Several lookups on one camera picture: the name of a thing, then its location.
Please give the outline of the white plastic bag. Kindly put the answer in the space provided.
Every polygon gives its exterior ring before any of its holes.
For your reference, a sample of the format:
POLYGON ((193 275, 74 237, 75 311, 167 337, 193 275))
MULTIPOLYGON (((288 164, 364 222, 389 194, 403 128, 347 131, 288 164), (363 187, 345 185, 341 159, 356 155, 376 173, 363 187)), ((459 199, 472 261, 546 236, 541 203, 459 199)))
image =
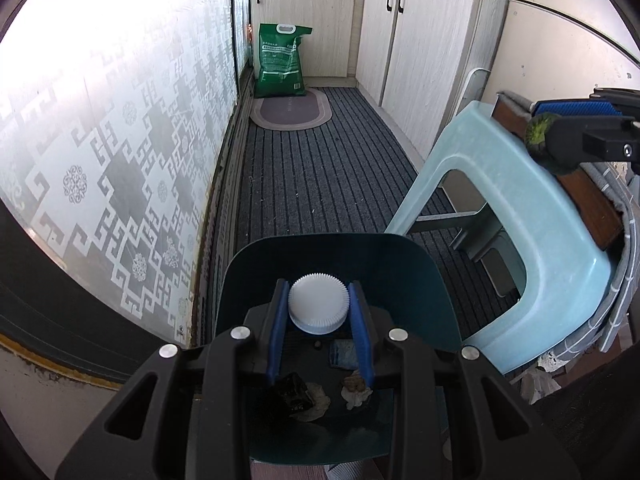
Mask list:
POLYGON ((324 392, 322 385, 315 382, 307 382, 307 396, 311 400, 311 407, 306 408, 297 419, 301 422, 314 422, 320 419, 331 405, 331 399, 324 392))

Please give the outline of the frosted patterned sliding door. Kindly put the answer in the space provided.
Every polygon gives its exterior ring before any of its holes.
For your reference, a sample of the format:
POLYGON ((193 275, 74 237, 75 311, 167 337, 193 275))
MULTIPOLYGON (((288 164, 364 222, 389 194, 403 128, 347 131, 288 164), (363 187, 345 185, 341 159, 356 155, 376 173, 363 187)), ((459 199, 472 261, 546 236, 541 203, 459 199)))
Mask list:
POLYGON ((192 338, 248 0, 1 0, 1 340, 124 382, 192 338))

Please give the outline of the green rice bag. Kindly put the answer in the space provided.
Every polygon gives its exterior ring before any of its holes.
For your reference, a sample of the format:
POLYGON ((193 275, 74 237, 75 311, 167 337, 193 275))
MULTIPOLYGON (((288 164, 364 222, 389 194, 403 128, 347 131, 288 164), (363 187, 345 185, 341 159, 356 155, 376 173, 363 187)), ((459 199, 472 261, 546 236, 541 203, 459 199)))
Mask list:
POLYGON ((258 99, 304 96, 306 87, 300 62, 302 39, 312 28, 291 24, 262 23, 258 30, 259 70, 255 82, 258 99))

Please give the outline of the white kitchen cabinet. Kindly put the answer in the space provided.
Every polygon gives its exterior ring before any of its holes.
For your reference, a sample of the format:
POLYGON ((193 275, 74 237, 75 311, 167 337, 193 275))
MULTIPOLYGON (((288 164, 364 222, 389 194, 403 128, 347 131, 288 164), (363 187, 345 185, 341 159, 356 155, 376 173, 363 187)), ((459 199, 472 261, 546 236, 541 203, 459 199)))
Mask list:
POLYGON ((254 66, 259 66, 262 23, 300 25, 312 29, 299 46, 306 78, 342 81, 354 78, 363 3, 364 0, 250 0, 254 66))

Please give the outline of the stained tissue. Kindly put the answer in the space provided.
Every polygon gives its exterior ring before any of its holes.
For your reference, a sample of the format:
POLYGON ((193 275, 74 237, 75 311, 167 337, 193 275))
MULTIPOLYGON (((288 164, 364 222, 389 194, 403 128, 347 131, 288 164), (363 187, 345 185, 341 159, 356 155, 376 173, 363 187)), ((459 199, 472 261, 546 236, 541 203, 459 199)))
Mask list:
POLYGON ((360 408, 367 402, 372 394, 372 390, 367 386, 366 381, 358 370, 344 378, 341 396, 346 402, 346 408, 350 411, 360 408))

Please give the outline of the oval grey floor mat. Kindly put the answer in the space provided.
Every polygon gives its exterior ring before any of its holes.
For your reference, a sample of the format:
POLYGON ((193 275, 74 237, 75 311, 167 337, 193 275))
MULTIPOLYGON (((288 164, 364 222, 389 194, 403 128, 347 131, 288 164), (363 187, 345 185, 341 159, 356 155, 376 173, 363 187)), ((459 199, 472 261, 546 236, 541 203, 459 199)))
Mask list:
POLYGON ((317 128, 332 118, 324 92, 309 88, 304 96, 275 96, 254 99, 250 119, 260 128, 273 131, 300 131, 317 128))

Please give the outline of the blue tissue packet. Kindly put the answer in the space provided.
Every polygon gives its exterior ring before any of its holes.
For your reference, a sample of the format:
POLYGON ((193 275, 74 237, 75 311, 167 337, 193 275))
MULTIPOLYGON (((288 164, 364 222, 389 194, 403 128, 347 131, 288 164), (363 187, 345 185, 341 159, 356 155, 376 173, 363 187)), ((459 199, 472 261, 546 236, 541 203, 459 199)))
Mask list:
POLYGON ((352 339, 335 339, 332 341, 329 348, 329 361, 332 367, 356 370, 359 365, 354 341, 352 339))

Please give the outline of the white bottle cap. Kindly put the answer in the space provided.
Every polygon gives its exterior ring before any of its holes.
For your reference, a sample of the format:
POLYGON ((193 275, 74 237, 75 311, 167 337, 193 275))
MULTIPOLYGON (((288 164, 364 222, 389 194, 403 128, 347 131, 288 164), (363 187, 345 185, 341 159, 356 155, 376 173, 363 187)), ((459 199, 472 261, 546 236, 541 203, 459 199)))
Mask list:
POLYGON ((324 273, 299 278, 288 293, 288 314, 292 322, 311 335, 327 335, 340 328, 349 312, 346 286, 324 273))

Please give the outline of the light blue plastic stool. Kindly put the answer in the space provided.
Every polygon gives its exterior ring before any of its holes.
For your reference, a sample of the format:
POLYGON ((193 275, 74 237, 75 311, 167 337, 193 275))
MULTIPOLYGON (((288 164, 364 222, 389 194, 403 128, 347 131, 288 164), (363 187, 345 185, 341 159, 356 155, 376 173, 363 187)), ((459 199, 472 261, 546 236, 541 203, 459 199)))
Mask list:
POLYGON ((472 182, 520 256, 525 284, 512 308, 465 342, 509 373, 584 325, 613 270, 558 181, 491 112, 474 101, 442 130, 386 230, 407 234, 448 172, 472 182))

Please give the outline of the striped dark floor carpet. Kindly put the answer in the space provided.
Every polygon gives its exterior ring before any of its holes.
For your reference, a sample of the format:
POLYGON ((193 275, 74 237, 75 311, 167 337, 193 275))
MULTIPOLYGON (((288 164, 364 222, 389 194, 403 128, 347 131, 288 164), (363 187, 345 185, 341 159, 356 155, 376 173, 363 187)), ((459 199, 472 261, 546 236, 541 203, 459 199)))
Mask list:
MULTIPOLYGON (((322 88, 332 117, 299 131, 262 128, 250 119, 235 248, 276 235, 383 232, 416 170, 378 113, 355 88, 322 88)), ((411 234, 434 259, 462 338, 520 299, 499 295, 484 261, 452 247, 456 229, 411 234)))

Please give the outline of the green avocado piece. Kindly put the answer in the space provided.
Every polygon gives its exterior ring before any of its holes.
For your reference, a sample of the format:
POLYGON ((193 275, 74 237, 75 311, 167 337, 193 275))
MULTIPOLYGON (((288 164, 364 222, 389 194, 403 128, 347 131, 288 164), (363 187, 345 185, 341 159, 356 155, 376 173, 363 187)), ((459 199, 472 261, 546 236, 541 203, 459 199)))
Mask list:
POLYGON ((528 154, 535 160, 545 160, 550 157, 546 148, 546 135, 561 118, 554 113, 541 113, 535 115, 525 129, 524 144, 528 154))

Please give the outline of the teal trash bin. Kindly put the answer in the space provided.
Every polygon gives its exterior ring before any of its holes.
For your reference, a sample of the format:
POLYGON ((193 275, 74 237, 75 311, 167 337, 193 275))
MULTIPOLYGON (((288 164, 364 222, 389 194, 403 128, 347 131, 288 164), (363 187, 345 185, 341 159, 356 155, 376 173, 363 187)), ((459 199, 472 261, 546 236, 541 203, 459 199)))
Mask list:
MULTIPOLYGON (((430 255, 393 234, 324 233, 275 236, 241 249, 224 274, 216 331, 262 324, 257 312, 273 304, 280 280, 292 286, 307 274, 334 276, 345 286, 358 282, 373 318, 398 326, 431 347, 457 351, 461 336, 450 298, 430 255)), ((250 458, 284 466, 317 466, 368 460, 390 452, 394 394, 377 386, 360 408, 348 410, 341 396, 353 370, 332 367, 335 339, 352 339, 349 320, 327 335, 300 330, 288 315, 280 372, 272 384, 255 377, 247 393, 250 458), (297 417, 311 407, 307 382, 322 385, 331 405, 320 419, 297 417)))

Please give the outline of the white corner cabinet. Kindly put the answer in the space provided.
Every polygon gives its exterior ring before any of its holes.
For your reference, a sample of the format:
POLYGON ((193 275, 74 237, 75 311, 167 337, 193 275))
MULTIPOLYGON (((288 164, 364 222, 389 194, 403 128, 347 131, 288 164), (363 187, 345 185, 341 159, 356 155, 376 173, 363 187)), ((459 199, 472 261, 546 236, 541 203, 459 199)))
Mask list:
POLYGON ((509 0, 364 0, 356 81, 420 159, 491 72, 509 0))

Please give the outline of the silver refrigerator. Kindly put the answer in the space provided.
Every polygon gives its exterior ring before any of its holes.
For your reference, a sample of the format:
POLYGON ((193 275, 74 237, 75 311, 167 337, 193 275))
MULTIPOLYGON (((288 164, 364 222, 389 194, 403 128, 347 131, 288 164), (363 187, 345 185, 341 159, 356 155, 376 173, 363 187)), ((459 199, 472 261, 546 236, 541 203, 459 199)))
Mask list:
POLYGON ((639 48, 610 0, 509 0, 482 97, 503 90, 533 102, 639 88, 639 48))

